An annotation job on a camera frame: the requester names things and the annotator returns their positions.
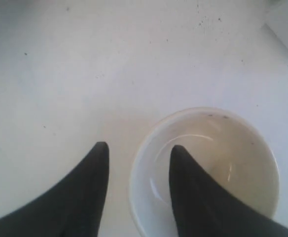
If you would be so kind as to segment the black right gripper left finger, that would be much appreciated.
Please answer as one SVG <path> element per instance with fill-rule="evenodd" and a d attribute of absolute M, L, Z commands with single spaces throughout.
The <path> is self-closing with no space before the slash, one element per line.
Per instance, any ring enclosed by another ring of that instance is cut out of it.
<path fill-rule="evenodd" d="M 0 218 L 0 237 L 96 237 L 109 180 L 109 147 L 97 142 L 59 183 Z"/>

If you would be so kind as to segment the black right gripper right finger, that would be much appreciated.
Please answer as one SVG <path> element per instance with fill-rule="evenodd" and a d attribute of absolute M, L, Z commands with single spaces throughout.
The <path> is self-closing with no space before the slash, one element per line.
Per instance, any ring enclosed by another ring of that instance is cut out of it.
<path fill-rule="evenodd" d="M 185 147 L 171 150 L 169 187 L 180 237 L 288 237 L 288 228 L 219 185 Z"/>

